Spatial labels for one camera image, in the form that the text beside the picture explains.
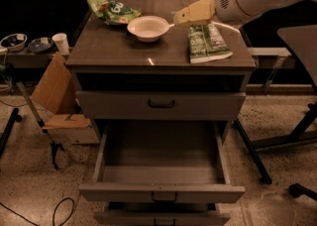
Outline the grey top drawer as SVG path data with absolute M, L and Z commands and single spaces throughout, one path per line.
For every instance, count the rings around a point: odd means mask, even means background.
M 76 92 L 85 116 L 94 119 L 235 120 L 246 94 L 185 92 Z

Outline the black caster foot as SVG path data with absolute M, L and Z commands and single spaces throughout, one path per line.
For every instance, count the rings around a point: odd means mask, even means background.
M 301 185 L 300 183 L 292 184 L 288 188 L 288 191 L 294 198 L 297 198 L 301 195 L 306 195 L 309 198 L 317 201 L 317 193 L 315 191 Z

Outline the green jalapeno chip bag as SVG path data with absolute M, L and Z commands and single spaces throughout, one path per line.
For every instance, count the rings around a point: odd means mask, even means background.
M 233 54 L 213 23 L 191 25 L 188 28 L 188 41 L 191 63 L 224 59 Z

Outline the dark side table top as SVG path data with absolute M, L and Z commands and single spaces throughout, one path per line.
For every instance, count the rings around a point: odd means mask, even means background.
M 278 36 L 299 58 L 317 85 L 317 25 L 280 28 Z

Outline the blue bowl right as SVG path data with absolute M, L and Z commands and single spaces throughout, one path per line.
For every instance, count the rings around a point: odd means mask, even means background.
M 48 37 L 34 39 L 28 44 L 28 50 L 33 54 L 46 54 L 52 47 L 53 39 Z

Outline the grey bottom drawer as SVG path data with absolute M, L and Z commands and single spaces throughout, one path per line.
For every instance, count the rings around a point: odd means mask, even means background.
M 231 216 L 213 203 L 110 202 L 94 219 L 106 226 L 224 226 Z

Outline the green snack bag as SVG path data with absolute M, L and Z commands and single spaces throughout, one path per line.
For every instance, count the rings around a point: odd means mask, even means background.
M 87 0 L 87 4 L 90 11 L 107 25 L 128 25 L 142 15 L 140 10 L 114 0 Z

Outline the grey drawer cabinet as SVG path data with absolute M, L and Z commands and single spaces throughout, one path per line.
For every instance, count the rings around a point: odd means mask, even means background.
M 255 61 L 237 32 L 223 28 L 220 33 L 230 47 L 232 56 L 192 64 L 189 61 L 189 43 L 184 28 L 173 28 L 154 43 L 142 43 L 126 29 L 106 26 L 92 17 L 66 65 L 71 71 L 76 92 L 246 94 L 246 85 L 256 67 Z M 88 118 L 100 141 L 106 126 L 113 121 L 190 121 Z M 214 122 L 224 142 L 235 120 L 200 121 Z

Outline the brown cardboard box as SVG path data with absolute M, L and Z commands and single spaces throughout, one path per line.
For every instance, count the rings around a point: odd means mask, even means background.
M 63 131 L 75 144 L 98 144 L 91 121 L 81 112 L 66 59 L 55 53 L 31 98 L 52 113 L 45 122 L 48 131 Z

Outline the grabber stick tool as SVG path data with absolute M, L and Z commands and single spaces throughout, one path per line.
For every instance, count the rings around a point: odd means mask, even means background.
M 25 85 L 21 81 L 17 82 L 16 85 L 17 85 L 18 89 L 20 90 L 21 94 L 23 95 L 23 97 L 25 98 L 27 105 L 29 106 L 33 115 L 35 116 L 38 125 L 42 129 L 43 133 L 46 134 L 50 140 L 51 153 L 52 153 L 52 164 L 53 164 L 53 167 L 56 170 L 58 170 L 58 165 L 57 165 L 55 159 L 56 159 L 57 152 L 63 151 L 63 146 L 62 146 L 62 144 L 56 143 L 53 140 L 52 136 L 50 135 L 49 131 L 44 128 L 45 122 L 41 118 L 40 114 L 38 113 L 38 110 L 36 109 L 35 105 L 33 104 Z

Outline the white bowl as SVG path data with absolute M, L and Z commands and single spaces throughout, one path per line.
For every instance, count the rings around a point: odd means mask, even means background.
M 127 29 L 141 42 L 152 43 L 167 33 L 169 23 L 161 17 L 143 16 L 132 20 Z

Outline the grey open middle drawer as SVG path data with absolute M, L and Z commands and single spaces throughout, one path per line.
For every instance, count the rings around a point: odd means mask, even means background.
M 214 122 L 113 121 L 102 137 L 89 201 L 235 203 L 245 193 L 230 181 Z

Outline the black pole left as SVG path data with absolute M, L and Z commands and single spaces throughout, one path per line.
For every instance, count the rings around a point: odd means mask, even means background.
M 11 115 L 8 119 L 8 122 L 5 126 L 3 133 L 0 135 L 0 157 L 2 156 L 6 143 L 10 137 L 12 128 L 15 123 L 19 123 L 22 121 L 22 116 L 19 114 L 19 109 L 14 108 L 11 112 Z

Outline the white paper cup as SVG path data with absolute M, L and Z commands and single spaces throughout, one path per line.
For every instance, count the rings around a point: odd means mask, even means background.
M 67 35 L 65 33 L 57 33 L 53 35 L 53 41 L 62 55 L 69 54 L 69 45 Z

